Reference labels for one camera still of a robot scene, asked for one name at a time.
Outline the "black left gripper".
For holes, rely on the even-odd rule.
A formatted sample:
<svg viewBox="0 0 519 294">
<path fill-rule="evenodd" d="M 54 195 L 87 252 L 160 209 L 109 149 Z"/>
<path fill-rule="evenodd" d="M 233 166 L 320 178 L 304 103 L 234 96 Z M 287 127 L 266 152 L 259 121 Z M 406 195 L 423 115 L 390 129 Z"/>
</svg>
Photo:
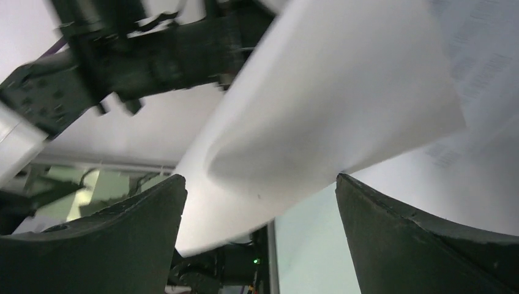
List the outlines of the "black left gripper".
<svg viewBox="0 0 519 294">
<path fill-rule="evenodd" d="M 16 68 L 1 103 L 50 138 L 115 94 L 131 114 L 146 96 L 214 83 L 226 91 L 275 18 L 259 1 L 204 1 L 146 21 L 141 1 L 51 1 L 67 49 Z"/>
</svg>

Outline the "white printed paper sheets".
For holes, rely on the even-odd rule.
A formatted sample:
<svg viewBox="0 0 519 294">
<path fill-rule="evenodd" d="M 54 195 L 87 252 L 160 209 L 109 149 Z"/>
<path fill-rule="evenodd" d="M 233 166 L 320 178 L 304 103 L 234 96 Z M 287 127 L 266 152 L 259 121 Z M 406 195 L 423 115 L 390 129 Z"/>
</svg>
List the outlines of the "white printed paper sheets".
<svg viewBox="0 0 519 294">
<path fill-rule="evenodd" d="M 176 167 L 212 249 L 340 173 L 518 234 L 518 2 L 289 1 Z"/>
</svg>

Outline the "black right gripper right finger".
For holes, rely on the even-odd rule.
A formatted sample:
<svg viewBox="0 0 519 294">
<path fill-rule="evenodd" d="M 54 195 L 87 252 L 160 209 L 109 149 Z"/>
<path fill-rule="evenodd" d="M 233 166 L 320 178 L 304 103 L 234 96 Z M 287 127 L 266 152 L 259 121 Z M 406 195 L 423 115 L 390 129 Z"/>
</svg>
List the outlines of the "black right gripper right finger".
<svg viewBox="0 0 519 294">
<path fill-rule="evenodd" d="M 517 293 L 518 237 L 461 225 L 340 174 L 336 199 L 362 293 Z"/>
</svg>

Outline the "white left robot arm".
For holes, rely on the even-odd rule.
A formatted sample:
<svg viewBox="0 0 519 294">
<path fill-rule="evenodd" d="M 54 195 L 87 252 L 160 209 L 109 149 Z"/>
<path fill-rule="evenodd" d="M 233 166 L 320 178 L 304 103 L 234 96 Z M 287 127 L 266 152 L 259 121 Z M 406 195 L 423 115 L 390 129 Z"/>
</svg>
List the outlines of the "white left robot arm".
<svg viewBox="0 0 519 294">
<path fill-rule="evenodd" d="M 1 183 L 30 163 L 172 170 L 275 18 L 260 1 L 1 2 Z"/>
</svg>

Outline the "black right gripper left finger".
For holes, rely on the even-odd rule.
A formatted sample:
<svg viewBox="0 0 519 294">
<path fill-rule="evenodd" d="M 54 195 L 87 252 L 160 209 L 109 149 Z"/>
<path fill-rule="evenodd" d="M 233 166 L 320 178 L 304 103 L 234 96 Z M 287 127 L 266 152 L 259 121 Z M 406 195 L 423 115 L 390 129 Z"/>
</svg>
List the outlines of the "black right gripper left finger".
<svg viewBox="0 0 519 294">
<path fill-rule="evenodd" d="M 87 217 L 1 237 L 2 293 L 163 293 L 187 198 L 173 175 Z"/>
</svg>

